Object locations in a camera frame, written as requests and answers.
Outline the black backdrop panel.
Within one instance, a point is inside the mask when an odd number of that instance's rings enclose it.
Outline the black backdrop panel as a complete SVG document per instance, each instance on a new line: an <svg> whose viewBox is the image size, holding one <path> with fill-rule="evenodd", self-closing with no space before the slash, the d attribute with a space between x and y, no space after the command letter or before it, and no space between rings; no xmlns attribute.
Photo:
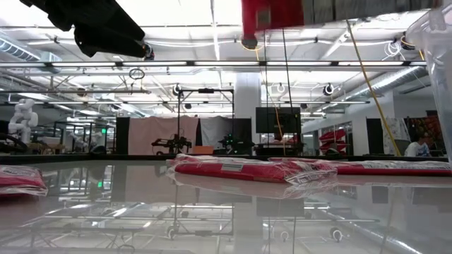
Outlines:
<svg viewBox="0 0 452 254"><path fill-rule="evenodd" d="M232 135L235 138L252 141L251 119L234 118L232 120L232 128Z"/></svg>

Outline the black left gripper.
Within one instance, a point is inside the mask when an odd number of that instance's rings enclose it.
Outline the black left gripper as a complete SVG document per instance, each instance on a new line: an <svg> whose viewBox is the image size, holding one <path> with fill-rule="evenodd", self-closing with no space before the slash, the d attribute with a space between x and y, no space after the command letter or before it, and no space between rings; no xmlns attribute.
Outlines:
<svg viewBox="0 0 452 254"><path fill-rule="evenodd" d="M73 21L58 5L59 0L20 0L27 7L35 6L47 14L58 29L69 31ZM89 57L98 52L144 57L141 41L145 33L116 0L79 0L77 14L80 21L90 25L78 25L74 40L78 48Z"/></svg>

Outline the clear plastic bin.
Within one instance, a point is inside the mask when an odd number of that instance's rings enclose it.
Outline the clear plastic bin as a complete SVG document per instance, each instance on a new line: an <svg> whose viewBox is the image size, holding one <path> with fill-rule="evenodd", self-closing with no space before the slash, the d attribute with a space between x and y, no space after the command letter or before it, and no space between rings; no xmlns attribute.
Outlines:
<svg viewBox="0 0 452 254"><path fill-rule="evenodd" d="M452 0L421 0L430 10L407 31L423 51L449 164L452 166Z"/></svg>

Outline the black table frame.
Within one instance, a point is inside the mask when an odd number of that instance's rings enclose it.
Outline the black table frame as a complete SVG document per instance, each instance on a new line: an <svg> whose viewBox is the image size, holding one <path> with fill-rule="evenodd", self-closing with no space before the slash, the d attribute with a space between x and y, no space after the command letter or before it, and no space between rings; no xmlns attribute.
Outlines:
<svg viewBox="0 0 452 254"><path fill-rule="evenodd" d="M108 160L108 161L164 161L166 159L174 159L176 155L0 155L0 164L5 165L21 165L21 164L41 164L56 162L77 162L90 160ZM349 162L358 162L366 160L398 160L409 162L420 161L438 161L448 162L447 157L394 157L394 156L304 156L295 157L295 159L324 159L324 160L340 160Z"/></svg>

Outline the black rig frame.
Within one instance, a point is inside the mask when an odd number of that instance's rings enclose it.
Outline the black rig frame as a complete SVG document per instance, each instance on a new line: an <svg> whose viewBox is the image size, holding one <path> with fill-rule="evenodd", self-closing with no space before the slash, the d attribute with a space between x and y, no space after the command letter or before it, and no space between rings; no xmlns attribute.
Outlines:
<svg viewBox="0 0 452 254"><path fill-rule="evenodd" d="M214 151L216 151L212 146L197 146L196 144L192 145L191 141L189 141L184 136L180 134L180 103L184 103L183 100L187 99L191 93L203 93L203 94L213 94L215 92L221 93L222 90L211 89L211 88L200 88L197 90L183 90L181 89L179 95L177 96L178 104L177 104L177 133L174 135L175 138L175 146L173 150L170 150L172 154L185 153L190 155L213 155ZM194 128L194 142L197 141L198 132L201 131L200 119L195 116L193 118L188 118L188 125L190 128Z"/></svg>

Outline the pink curtain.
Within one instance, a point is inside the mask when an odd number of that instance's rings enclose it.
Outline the pink curtain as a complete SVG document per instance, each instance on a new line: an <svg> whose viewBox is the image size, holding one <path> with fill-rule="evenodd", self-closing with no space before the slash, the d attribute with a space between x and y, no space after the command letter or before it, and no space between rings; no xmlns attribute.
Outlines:
<svg viewBox="0 0 452 254"><path fill-rule="evenodd" d="M181 116L178 118L160 118L151 116L143 119L131 119L129 122L129 155L157 155L159 152L167 154L166 147L153 146L157 139L173 139L180 134L194 146L198 118Z"/></svg>

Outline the red popcorn bag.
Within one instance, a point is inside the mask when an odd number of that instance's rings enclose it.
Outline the red popcorn bag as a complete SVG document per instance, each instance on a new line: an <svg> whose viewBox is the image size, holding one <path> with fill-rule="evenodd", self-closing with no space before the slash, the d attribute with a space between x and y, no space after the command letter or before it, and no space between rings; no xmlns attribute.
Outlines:
<svg viewBox="0 0 452 254"><path fill-rule="evenodd" d="M304 162L304 163L317 163L317 164L344 164L341 161L331 161L325 159L307 159L301 157L270 157L269 162Z"/></svg>
<svg viewBox="0 0 452 254"><path fill-rule="evenodd" d="M319 160L316 163L335 168L339 175L452 176L451 165L447 162L393 160L340 162Z"/></svg>
<svg viewBox="0 0 452 254"><path fill-rule="evenodd" d="M437 8L444 0L242 0L245 35Z"/></svg>
<svg viewBox="0 0 452 254"><path fill-rule="evenodd" d="M214 161L219 160L219 157L214 157L210 155L186 155L186 154L178 154L174 159L167 159L166 165L171 167L176 164L182 163L182 162L202 162L202 161Z"/></svg>
<svg viewBox="0 0 452 254"><path fill-rule="evenodd" d="M36 167L0 165L0 195L46 196L48 188Z"/></svg>
<svg viewBox="0 0 452 254"><path fill-rule="evenodd" d="M311 162L181 162L170 168L179 174L244 181L299 185L337 176L335 167Z"/></svg>

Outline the silver air duct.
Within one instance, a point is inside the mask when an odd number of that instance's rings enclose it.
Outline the silver air duct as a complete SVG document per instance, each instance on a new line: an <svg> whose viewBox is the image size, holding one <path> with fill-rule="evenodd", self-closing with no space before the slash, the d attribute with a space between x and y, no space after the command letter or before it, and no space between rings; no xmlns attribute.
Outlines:
<svg viewBox="0 0 452 254"><path fill-rule="evenodd" d="M13 61L0 59L0 68L38 68L50 73L61 71L54 65L54 62L61 61L61 57L51 52L32 49L9 37L0 36L0 56L13 58Z"/></svg>
<svg viewBox="0 0 452 254"><path fill-rule="evenodd" d="M401 71L380 75L370 80L370 85L372 90L379 95L406 83L415 80L419 81L420 78L425 76L428 76L428 71L425 67L409 67ZM366 83L363 84L362 88L345 96L344 100L348 102L365 97L371 97L371 90Z"/></svg>

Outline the long ceiling light bar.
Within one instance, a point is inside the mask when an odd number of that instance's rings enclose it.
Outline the long ceiling light bar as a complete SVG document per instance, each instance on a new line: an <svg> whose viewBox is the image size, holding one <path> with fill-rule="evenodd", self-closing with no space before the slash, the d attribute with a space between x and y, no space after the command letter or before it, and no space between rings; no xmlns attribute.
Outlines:
<svg viewBox="0 0 452 254"><path fill-rule="evenodd" d="M105 62L54 62L59 68L76 67L157 67L157 66L203 66L203 67L248 67L248 66L359 66L359 61L105 61Z"/></svg>

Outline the red patterned cloth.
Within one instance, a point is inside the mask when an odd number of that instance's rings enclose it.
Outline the red patterned cloth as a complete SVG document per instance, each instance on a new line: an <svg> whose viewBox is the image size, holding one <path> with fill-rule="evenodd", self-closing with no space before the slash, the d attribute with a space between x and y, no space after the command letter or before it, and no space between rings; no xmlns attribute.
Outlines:
<svg viewBox="0 0 452 254"><path fill-rule="evenodd" d="M443 157L446 154L438 116L406 118L405 123L408 127L411 141L425 136L424 144L428 147L432 157Z"/></svg>

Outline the white patterned cloth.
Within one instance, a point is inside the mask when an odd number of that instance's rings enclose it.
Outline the white patterned cloth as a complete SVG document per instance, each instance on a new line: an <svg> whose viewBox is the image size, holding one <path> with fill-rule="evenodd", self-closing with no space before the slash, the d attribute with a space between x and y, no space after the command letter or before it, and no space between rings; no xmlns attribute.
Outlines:
<svg viewBox="0 0 452 254"><path fill-rule="evenodd" d="M386 117L386 123L394 140L405 139L405 122L402 119ZM396 155L394 145L384 123L381 124L383 129L383 151L387 155Z"/></svg>

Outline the black hanging monitor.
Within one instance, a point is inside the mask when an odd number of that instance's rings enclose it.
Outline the black hanging monitor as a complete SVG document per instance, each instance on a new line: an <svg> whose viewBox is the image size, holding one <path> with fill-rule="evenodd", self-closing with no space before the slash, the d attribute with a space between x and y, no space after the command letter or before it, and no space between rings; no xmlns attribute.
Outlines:
<svg viewBox="0 0 452 254"><path fill-rule="evenodd" d="M257 133L300 133L300 108L257 107Z"/></svg>

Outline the person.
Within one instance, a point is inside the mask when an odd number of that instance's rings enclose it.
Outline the person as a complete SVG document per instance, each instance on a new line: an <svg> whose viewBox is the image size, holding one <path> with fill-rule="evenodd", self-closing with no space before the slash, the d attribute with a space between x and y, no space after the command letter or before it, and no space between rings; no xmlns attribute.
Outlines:
<svg viewBox="0 0 452 254"><path fill-rule="evenodd" d="M430 157L429 146L429 134L426 132L417 133L412 142L407 146L405 150L405 157Z"/></svg>

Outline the grey cloth backdrop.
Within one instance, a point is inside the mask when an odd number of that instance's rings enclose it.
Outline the grey cloth backdrop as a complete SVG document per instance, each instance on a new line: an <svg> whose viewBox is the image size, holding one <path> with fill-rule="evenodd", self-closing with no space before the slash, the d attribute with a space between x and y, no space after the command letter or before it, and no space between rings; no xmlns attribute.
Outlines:
<svg viewBox="0 0 452 254"><path fill-rule="evenodd" d="M222 149L223 138L232 133L232 119L222 116L200 119L202 146Z"/></svg>

